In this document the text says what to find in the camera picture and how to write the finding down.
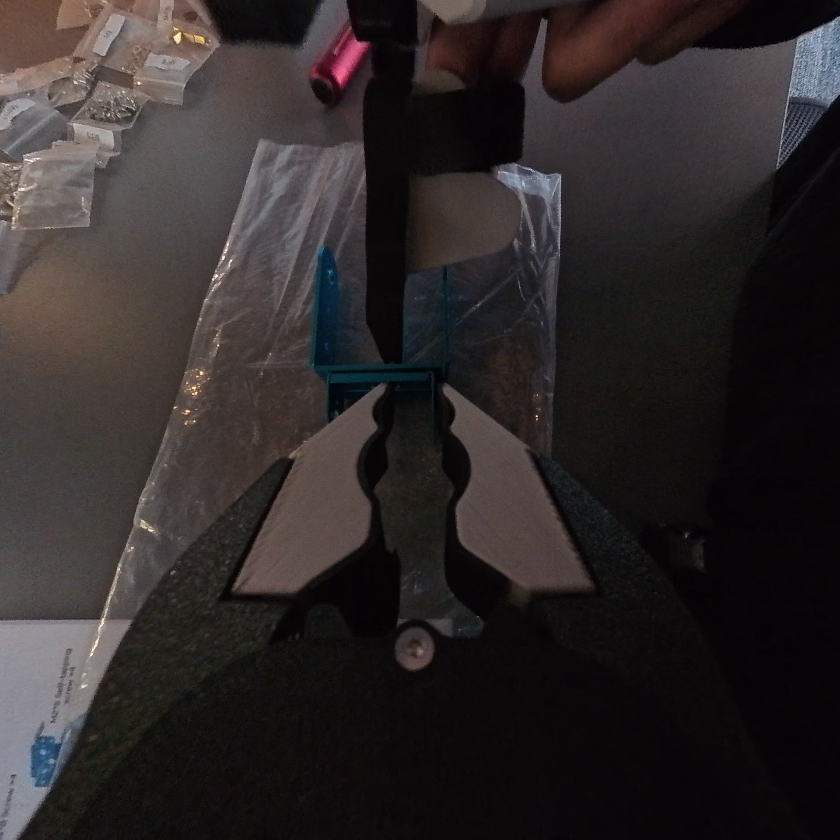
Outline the person's black clothing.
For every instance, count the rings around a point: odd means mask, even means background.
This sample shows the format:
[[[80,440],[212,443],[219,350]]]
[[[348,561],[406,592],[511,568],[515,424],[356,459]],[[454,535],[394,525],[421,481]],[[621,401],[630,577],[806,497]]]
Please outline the person's black clothing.
[[[838,838],[839,103],[773,181],[733,320],[705,571],[675,572],[759,769],[763,819],[715,838]]]

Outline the grey mesh office chair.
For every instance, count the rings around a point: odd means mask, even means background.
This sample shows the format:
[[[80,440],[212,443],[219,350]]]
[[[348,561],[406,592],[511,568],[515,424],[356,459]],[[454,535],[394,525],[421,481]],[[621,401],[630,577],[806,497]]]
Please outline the grey mesh office chair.
[[[777,167],[789,159],[839,93],[839,20],[796,40]]]

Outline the blue metal bracket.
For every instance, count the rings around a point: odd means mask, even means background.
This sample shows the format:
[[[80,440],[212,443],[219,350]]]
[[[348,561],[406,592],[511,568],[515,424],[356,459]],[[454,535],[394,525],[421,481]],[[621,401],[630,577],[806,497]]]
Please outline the blue metal bracket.
[[[428,393],[449,374],[451,266],[406,277],[401,361],[382,361],[365,320],[364,279],[340,277],[329,247],[318,250],[313,281],[310,366],[326,385],[330,423],[379,384],[397,392]]]

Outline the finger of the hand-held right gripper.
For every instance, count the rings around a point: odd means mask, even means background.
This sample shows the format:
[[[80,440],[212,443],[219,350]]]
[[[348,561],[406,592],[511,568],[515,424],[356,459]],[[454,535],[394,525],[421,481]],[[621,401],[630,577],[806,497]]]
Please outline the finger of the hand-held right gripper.
[[[382,361],[399,364],[410,186],[406,107],[412,93],[414,52],[393,42],[374,42],[371,67],[363,101],[365,318]]]

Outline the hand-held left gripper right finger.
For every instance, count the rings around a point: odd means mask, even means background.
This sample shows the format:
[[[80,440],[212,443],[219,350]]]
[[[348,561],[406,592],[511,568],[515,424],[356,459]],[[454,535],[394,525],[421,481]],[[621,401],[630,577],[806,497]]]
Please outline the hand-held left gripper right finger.
[[[448,431],[468,475],[455,502],[457,545],[523,592],[594,592],[529,446],[451,385]]]

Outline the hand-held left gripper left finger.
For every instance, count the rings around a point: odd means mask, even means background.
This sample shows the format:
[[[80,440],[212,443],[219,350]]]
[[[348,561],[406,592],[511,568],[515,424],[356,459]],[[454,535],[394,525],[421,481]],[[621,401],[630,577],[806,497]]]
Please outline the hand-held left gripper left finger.
[[[302,595],[374,546],[393,409],[393,389],[376,385],[296,450],[232,595]]]

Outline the brown cardboard sheet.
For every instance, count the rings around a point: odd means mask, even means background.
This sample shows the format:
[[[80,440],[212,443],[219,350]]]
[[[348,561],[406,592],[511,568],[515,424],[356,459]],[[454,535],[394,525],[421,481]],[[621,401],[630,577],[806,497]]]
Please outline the brown cardboard sheet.
[[[58,28],[61,1],[1,2],[1,72],[71,55],[101,10],[102,2],[68,2],[68,15],[90,16],[82,26]]]

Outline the person's right hand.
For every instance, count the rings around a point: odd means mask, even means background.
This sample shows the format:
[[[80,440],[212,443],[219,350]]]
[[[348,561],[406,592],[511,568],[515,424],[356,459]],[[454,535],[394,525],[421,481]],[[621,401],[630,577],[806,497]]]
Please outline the person's right hand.
[[[437,22],[425,70],[439,70],[467,86],[522,79],[548,15],[542,87],[571,102],[639,61],[673,58],[753,7],[762,23],[784,2],[607,1],[567,3],[468,24]]]

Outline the clear plastic bag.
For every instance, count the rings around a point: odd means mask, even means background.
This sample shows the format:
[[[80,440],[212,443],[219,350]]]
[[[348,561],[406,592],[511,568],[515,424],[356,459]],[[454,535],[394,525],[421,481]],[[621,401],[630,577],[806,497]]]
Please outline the clear plastic bag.
[[[561,175],[510,164],[497,178],[519,202],[512,243],[408,279],[406,358],[447,359],[459,393],[549,456]],[[186,549],[326,423],[327,387],[310,367],[322,247],[342,283],[339,364],[378,362],[364,319],[364,199],[359,143],[259,142],[102,619],[133,619]]]

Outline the pile of small screw bags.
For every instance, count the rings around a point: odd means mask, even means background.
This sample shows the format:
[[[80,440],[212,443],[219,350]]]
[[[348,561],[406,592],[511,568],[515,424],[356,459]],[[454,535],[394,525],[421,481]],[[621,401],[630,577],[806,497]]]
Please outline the pile of small screw bags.
[[[59,2],[73,50],[34,64],[2,58],[2,294],[29,259],[27,236],[91,223],[95,173],[120,156],[148,102],[183,105],[218,47],[202,2]]]

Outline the white assembly instruction booklet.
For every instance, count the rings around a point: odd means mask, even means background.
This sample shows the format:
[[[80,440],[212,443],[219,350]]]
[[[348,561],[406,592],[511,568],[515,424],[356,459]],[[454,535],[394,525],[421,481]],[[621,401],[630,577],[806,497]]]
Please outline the white assembly instruction booklet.
[[[1,622],[1,838],[20,837],[68,761],[130,621]]]

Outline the pink metal cylinder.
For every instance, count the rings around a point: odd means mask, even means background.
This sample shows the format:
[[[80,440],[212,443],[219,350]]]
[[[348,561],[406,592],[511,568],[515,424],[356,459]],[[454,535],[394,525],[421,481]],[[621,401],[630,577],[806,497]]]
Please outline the pink metal cylinder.
[[[348,19],[310,68],[309,83],[315,98],[325,107],[336,106],[370,51],[371,43],[356,37]]]

